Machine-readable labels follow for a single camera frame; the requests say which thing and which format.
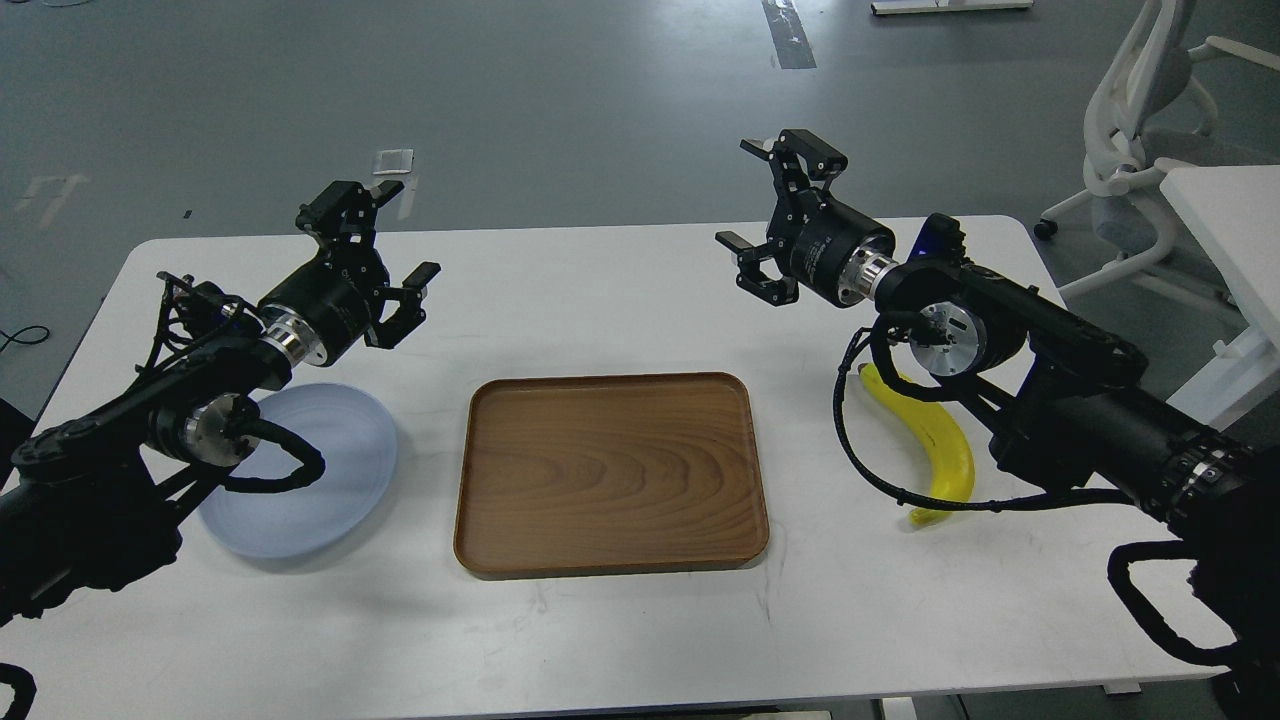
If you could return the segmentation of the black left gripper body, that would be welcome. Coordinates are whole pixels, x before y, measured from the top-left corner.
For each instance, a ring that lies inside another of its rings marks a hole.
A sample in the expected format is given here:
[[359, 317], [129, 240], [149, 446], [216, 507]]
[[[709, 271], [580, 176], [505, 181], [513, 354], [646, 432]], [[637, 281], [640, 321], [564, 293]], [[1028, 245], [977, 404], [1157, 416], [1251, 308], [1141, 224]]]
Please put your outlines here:
[[291, 314], [316, 341], [305, 357], [333, 365], [381, 319], [389, 274], [374, 247], [325, 247], [259, 301], [266, 323]]

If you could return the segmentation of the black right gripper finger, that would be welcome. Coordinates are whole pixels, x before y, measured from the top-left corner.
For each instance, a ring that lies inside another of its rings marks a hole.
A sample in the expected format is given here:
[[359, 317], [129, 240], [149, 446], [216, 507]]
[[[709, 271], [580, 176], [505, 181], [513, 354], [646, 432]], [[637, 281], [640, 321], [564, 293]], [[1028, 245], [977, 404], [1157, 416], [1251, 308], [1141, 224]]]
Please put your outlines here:
[[777, 202], [768, 236], [795, 236], [829, 204], [829, 186], [849, 168], [849, 158], [809, 129], [782, 129], [767, 142], [741, 138], [740, 149], [765, 161]]
[[732, 231], [716, 232], [716, 242], [733, 255], [739, 288], [771, 306], [797, 301], [797, 282], [777, 264], [780, 246], [772, 242], [755, 246]]

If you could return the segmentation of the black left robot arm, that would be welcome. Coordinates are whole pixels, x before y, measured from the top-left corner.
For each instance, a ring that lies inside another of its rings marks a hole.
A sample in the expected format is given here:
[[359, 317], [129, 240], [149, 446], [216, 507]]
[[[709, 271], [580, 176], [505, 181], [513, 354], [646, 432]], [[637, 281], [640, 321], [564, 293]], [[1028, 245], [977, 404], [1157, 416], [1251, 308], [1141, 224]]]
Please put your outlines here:
[[95, 410], [31, 436], [3, 496], [1, 614], [38, 618], [81, 588], [119, 591], [175, 561], [180, 524], [215, 489], [275, 495], [317, 480], [321, 452], [250, 397], [300, 364], [330, 366], [358, 341], [393, 348], [424, 323], [436, 263], [401, 283], [375, 246], [404, 190], [335, 181], [301, 205], [315, 255], [259, 301], [163, 273], [147, 360]]

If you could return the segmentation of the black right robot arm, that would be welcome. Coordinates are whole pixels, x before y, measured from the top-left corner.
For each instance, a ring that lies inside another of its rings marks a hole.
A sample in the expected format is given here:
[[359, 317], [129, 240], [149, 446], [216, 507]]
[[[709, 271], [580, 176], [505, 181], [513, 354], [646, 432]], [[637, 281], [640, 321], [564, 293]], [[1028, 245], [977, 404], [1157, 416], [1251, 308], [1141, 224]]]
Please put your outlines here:
[[[937, 511], [1139, 509], [1170, 538], [1112, 550], [1115, 594], [1164, 652], [1220, 669], [1212, 688], [1230, 719], [1275, 719], [1277, 450], [1260, 452], [1144, 392], [1148, 363], [1134, 345], [974, 263], [956, 218], [929, 215], [895, 260], [893, 232], [831, 193], [849, 160], [810, 131], [740, 145], [768, 164], [777, 204], [763, 245], [717, 234], [737, 286], [773, 306], [809, 288], [836, 307], [876, 307], [850, 340], [832, 397], [836, 436], [859, 474], [897, 503]], [[863, 351], [892, 391], [965, 407], [988, 429], [997, 468], [1039, 493], [945, 501], [874, 474], [844, 419]]]

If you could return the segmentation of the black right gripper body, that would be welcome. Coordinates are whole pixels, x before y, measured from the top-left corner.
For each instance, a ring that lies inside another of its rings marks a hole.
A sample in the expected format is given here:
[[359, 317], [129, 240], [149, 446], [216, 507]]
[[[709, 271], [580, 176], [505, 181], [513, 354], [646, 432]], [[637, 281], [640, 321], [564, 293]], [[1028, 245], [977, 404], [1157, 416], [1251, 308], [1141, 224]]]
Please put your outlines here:
[[788, 250], [788, 274], [836, 307], [851, 307], [867, 296], [856, 288], [861, 250], [893, 254], [896, 237], [878, 220], [831, 196], [805, 208], [805, 219]]

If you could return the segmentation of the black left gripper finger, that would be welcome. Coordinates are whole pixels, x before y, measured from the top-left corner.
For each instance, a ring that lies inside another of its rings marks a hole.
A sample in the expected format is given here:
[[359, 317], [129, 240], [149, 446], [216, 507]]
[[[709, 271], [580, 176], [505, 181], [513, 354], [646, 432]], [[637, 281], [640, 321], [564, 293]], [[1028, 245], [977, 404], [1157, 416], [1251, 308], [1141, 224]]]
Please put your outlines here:
[[380, 284], [370, 291], [367, 307], [370, 324], [364, 332], [365, 343], [372, 348], [394, 348], [426, 320], [422, 302], [428, 284], [442, 272], [439, 263], [420, 263], [401, 286]]
[[310, 202], [300, 205], [296, 228], [317, 245], [317, 261], [380, 261], [375, 249], [378, 213], [404, 190], [404, 183], [385, 179], [374, 187], [356, 181], [333, 181]]

